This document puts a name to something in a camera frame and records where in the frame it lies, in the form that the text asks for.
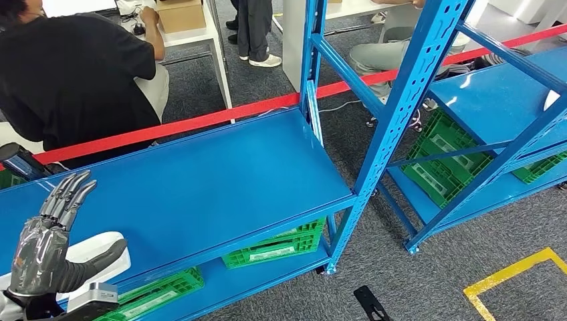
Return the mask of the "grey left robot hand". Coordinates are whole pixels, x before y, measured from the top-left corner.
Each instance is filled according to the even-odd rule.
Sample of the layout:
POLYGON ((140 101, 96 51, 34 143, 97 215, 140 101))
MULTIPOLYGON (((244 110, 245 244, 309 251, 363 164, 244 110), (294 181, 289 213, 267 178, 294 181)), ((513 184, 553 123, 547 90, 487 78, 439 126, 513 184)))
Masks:
POLYGON ((90 175, 85 170, 63 178, 44 200, 38 215, 25 222, 11 264, 9 292, 21 297, 73 292, 124 253, 127 242, 119 239, 85 262, 66 258, 75 218, 97 185, 90 175))

